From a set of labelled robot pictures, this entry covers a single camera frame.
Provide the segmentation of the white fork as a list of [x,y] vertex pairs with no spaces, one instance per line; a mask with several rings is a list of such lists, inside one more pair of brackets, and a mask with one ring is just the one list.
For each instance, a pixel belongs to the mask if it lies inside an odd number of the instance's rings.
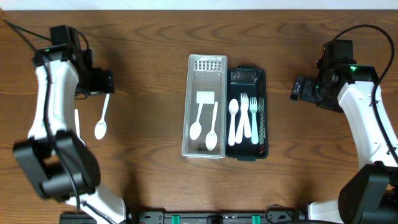
[[252,117],[252,124],[251,124],[251,142],[253,144],[257,144],[259,142],[259,136],[258,136],[258,129],[257,129],[257,98],[252,97],[250,99],[250,104],[249,104],[249,109],[251,112],[251,117]]
[[236,144],[241,144],[242,140],[243,140],[243,132],[244,132],[244,119],[245,119],[245,103],[241,103],[240,106],[240,119],[239,119],[239,124],[238,124],[238,128],[236,131],[236,137],[235,137],[235,143]]
[[241,93],[241,117],[243,119],[243,134],[246,138],[250,138],[252,135],[248,110],[249,110],[249,97],[247,93]]

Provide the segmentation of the white label in clear basket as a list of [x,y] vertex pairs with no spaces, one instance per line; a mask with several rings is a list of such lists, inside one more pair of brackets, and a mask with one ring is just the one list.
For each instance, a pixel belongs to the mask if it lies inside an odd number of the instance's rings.
[[212,105],[215,103],[215,93],[213,91],[198,91],[196,103]]

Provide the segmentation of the black plastic basket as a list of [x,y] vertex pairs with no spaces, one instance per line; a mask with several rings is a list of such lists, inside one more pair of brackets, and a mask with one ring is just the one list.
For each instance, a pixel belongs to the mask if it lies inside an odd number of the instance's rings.
[[267,123],[266,73],[251,65],[239,65],[227,72],[227,102],[240,100],[240,94],[257,99],[256,124],[259,142],[253,144],[244,137],[241,144],[226,146],[226,156],[239,161],[265,159],[269,154]]

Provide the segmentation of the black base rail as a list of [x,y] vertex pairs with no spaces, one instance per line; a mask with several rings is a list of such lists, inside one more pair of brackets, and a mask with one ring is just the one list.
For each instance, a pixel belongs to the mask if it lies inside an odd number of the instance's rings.
[[269,210],[260,213],[164,213],[142,212],[136,217],[129,217],[126,223],[138,224],[228,224],[280,223],[306,219],[306,214],[296,210]]

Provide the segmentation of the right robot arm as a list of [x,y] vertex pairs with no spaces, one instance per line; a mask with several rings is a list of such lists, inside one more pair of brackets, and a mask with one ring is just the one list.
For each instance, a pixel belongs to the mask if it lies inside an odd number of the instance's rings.
[[359,65],[350,40],[324,44],[316,78],[297,77],[290,99],[344,113],[358,155],[358,173],[336,200],[307,207],[311,222],[397,223],[397,137],[386,114],[374,67]]

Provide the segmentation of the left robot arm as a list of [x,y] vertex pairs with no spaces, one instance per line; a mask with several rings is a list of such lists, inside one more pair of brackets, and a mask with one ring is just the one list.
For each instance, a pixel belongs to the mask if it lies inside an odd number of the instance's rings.
[[113,74],[93,66],[85,36],[67,25],[50,28],[50,46],[34,49],[37,106],[25,141],[13,155],[40,198],[84,211],[96,223],[128,223],[125,200],[101,183],[98,161],[76,131],[78,95],[114,93]]

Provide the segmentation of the white spoon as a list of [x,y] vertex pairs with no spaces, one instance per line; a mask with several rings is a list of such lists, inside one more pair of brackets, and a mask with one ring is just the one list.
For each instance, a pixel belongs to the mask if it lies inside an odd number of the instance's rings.
[[104,99],[104,105],[103,105],[101,119],[96,123],[96,126],[95,126],[95,138],[98,140],[103,139],[104,135],[106,134],[107,124],[105,121],[105,116],[106,116],[106,111],[108,109],[109,97],[110,97],[110,94],[108,93]]
[[236,116],[236,113],[239,110],[239,104],[238,104],[237,99],[232,99],[229,102],[228,109],[229,109],[229,113],[231,115],[230,125],[229,125],[229,134],[228,134],[228,145],[229,146],[234,146],[235,142],[236,142],[236,140],[235,140],[235,137],[236,137],[236,134],[235,134],[235,132],[236,132],[236,129],[235,129],[235,116]]
[[200,124],[200,116],[201,116],[201,111],[203,108],[203,103],[200,103],[198,106],[198,113],[197,113],[197,118],[195,122],[190,126],[190,139],[191,140],[196,140],[201,134],[201,124]]
[[217,134],[215,133],[215,123],[216,123],[217,111],[218,111],[218,102],[216,101],[214,103],[214,108],[213,108],[211,129],[210,129],[210,132],[206,135],[206,139],[205,139],[206,148],[209,151],[212,151],[216,147],[216,144],[217,144]]
[[81,132],[80,132],[80,117],[79,117],[79,112],[78,109],[74,109],[75,113],[75,128],[76,128],[76,135],[79,138],[79,140],[86,145],[86,142],[81,138]]

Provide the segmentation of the clear plastic basket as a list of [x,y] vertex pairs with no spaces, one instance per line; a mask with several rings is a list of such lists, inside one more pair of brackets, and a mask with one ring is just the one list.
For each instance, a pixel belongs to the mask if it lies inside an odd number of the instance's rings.
[[[201,159],[222,159],[226,154],[226,66],[225,55],[191,54],[188,58],[185,112],[183,122],[182,156]],[[218,111],[215,123],[216,147],[206,148],[206,135],[210,132],[214,104],[203,104],[200,116],[201,134],[196,140],[190,139],[190,126],[195,122],[199,104],[198,91],[213,91]]]

